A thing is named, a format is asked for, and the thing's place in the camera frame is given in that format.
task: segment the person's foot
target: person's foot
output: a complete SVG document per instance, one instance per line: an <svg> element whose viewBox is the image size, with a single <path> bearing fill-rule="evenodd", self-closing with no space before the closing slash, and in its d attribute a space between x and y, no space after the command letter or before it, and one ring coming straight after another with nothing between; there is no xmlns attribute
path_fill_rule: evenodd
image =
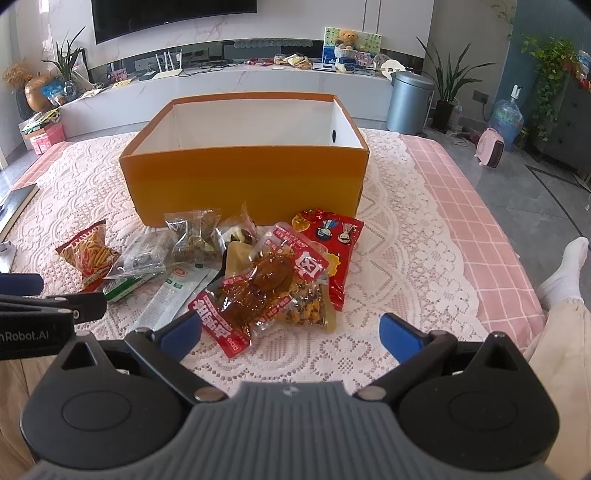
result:
<svg viewBox="0 0 591 480"><path fill-rule="evenodd" d="M566 298L581 298L579 273L587 260L588 251L589 240L583 236L566 246L558 270L550 275L536 291L544 310L550 310Z"/></svg>

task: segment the black book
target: black book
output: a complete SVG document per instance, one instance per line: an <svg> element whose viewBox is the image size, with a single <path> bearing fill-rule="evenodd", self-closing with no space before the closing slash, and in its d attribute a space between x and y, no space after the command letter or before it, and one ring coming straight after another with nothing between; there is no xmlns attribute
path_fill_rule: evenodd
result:
<svg viewBox="0 0 591 480"><path fill-rule="evenodd" d="M0 242L4 242L8 232L38 191L39 187L34 183L8 193L0 206Z"/></svg>

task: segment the teal wall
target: teal wall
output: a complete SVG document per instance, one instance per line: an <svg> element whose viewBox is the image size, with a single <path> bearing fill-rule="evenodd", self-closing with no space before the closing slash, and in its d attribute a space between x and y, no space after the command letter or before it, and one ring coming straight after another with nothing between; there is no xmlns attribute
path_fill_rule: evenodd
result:
<svg viewBox="0 0 591 480"><path fill-rule="evenodd" d="M591 21L570 0L518 0L513 36L496 100L509 99L513 85L523 87L518 104L528 99L535 82L537 60L521 53L521 35L569 38L575 51L591 53Z"/></svg>

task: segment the open box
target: open box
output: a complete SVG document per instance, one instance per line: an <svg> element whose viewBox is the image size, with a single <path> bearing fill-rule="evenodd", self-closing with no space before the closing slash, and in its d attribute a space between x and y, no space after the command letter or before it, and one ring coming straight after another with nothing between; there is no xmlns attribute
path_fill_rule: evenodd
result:
<svg viewBox="0 0 591 480"><path fill-rule="evenodd" d="M334 95L251 92L166 105L119 163L143 223L246 203L259 225L320 208L355 216L369 148Z"/></svg>

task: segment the potted plant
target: potted plant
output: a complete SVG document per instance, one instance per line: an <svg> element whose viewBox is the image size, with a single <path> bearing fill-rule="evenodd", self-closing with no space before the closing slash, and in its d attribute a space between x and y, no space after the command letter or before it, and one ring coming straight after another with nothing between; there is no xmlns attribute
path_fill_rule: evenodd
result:
<svg viewBox="0 0 591 480"><path fill-rule="evenodd" d="M467 66L464 68L460 68L460 64L462 63L464 56L468 52L468 49L470 49L471 44L469 43L468 45L466 45L466 48L464 48L464 51L457 59L456 66L453 69L452 55L450 53L447 54L447 68L444 71L443 65L441 64L441 58L439 56L439 52L437 51L437 49L435 48L435 55L437 55L437 63L435 63L426 45L421 41L420 38L417 37L417 40L421 43L421 46L425 50L425 54L427 55L428 59L431 60L431 63L433 63L436 72L436 78L429 75L427 72L424 72L426 75L430 76L435 81L437 91L439 92L439 100L437 101L435 107L435 114L433 116L433 123L431 126L445 133L447 132L447 124L449 122L449 118L454 108L454 106L452 105L452 101L456 97L460 88L462 88L467 83L476 83L482 81L480 79L466 77L466 75L474 69L494 65L495 62L490 61L488 63L481 63L480 65L476 65L473 67Z"/></svg>
<svg viewBox="0 0 591 480"><path fill-rule="evenodd" d="M558 112L553 105L554 98L564 85L564 81L578 64L573 43L564 38L549 38L543 45L537 37L523 35L521 52L529 51L538 59L535 72L538 78L534 86L535 97L529 124L532 131L537 131L542 140L548 140L548 127L556 124Z"/></svg>
<svg viewBox="0 0 591 480"><path fill-rule="evenodd" d="M82 33L85 27L82 27L76 36L70 40L64 40L61 43L61 48L56 42L56 61L54 60L42 60L44 62L53 63L60 71L61 76L64 79L64 93L66 94L67 100L70 102L75 99L78 95L78 87L76 82L72 79L72 70L78 59L78 55L82 51L82 47L75 48L72 51L72 44L78 38L78 35ZM64 43L67 44L67 51L64 52Z"/></svg>
<svg viewBox="0 0 591 480"><path fill-rule="evenodd" d="M18 114L21 119L26 120L30 118L35 112L31 110L27 103L27 96L25 95L25 85L33 78L31 70L24 60L13 62L4 70L2 80L15 93L17 100Z"/></svg>

